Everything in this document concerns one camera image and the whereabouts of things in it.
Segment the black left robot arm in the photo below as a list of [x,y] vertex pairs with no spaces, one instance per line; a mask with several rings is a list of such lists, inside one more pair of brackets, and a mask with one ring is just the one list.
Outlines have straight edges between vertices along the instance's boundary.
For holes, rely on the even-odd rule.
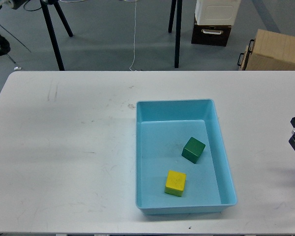
[[8,5],[11,9],[18,9],[27,0],[0,0],[0,10],[3,5]]

